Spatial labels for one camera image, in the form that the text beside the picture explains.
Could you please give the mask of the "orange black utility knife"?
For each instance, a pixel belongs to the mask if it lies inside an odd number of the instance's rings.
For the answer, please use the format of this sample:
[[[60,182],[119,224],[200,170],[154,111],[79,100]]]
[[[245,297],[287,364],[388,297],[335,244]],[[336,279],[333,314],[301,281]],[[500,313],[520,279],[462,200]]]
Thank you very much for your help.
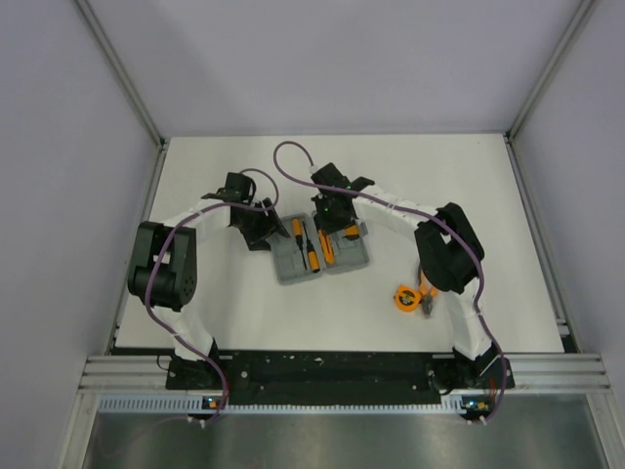
[[[321,250],[323,253],[324,261],[328,266],[334,265],[336,263],[336,256],[334,253],[334,248],[331,242],[330,236],[325,233],[323,230],[318,231],[318,237],[321,244]]]

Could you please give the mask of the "grey plastic tool case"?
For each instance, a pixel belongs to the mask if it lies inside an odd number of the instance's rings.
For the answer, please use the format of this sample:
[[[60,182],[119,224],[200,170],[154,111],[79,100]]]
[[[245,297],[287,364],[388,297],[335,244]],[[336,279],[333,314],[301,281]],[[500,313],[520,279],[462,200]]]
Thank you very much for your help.
[[[315,212],[290,215],[280,222],[288,236],[272,234],[268,243],[275,275],[281,285],[301,283],[323,274],[345,274],[369,265],[364,223],[326,234]]]

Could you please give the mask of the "orange black screwdriver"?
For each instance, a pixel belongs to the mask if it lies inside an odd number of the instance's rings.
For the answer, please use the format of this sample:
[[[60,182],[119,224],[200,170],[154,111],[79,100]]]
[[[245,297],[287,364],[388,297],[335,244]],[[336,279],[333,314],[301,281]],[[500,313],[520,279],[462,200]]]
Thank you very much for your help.
[[[306,255],[304,252],[304,239],[303,239],[302,225],[298,218],[293,218],[291,220],[291,228],[292,228],[293,235],[295,237],[295,242],[297,244],[297,247],[302,257],[304,269],[306,270],[307,261],[306,261]]]
[[[308,234],[307,225],[304,225],[304,233],[306,237],[306,247],[307,247],[309,268],[314,274],[316,274],[320,271],[320,264],[318,261],[318,257],[316,255],[316,251],[313,246],[313,242],[311,240],[311,237]]]

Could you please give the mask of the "orange tape measure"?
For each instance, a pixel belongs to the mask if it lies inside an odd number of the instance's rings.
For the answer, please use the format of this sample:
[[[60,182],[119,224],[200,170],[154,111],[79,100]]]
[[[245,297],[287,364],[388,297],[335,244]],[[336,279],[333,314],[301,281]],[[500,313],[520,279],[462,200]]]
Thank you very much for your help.
[[[398,309],[405,313],[410,313],[419,307],[422,294],[414,288],[401,285],[396,291],[394,300]]]

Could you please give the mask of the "orange handled pliers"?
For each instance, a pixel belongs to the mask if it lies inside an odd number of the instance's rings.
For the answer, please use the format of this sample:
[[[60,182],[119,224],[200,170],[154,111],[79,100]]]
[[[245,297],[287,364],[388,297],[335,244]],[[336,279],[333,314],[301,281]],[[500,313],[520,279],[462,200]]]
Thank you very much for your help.
[[[434,300],[438,295],[438,290],[427,279],[421,266],[417,269],[418,291],[421,295],[420,306],[426,318],[432,315]]]

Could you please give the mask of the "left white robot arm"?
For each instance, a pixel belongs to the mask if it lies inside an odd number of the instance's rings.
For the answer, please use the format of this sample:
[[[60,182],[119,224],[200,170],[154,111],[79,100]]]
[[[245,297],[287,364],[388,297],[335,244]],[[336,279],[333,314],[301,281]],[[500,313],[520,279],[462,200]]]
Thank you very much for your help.
[[[279,191],[273,198],[257,198],[252,173],[269,175],[256,168],[229,172],[216,192],[204,194],[192,207],[165,221],[143,221],[136,232],[128,291],[171,336],[175,354],[190,361],[187,375],[204,388],[219,381],[222,366],[216,358],[216,340],[192,304],[198,286],[198,245],[229,228],[241,233],[252,252],[269,251],[274,235],[290,236],[275,211]]]

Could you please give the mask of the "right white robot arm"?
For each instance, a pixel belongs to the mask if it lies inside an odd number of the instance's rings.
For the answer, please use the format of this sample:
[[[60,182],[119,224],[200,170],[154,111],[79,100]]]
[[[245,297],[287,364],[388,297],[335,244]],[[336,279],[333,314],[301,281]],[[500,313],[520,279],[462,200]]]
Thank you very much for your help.
[[[444,300],[453,332],[453,351],[461,357],[456,375],[476,387],[492,371],[484,355],[492,340],[475,310],[480,293],[484,250],[463,209],[452,202],[435,208],[419,205],[359,177],[353,181],[328,163],[314,167],[312,182],[319,194],[312,201],[323,233],[344,232],[358,222],[383,226],[416,243],[420,273]]]

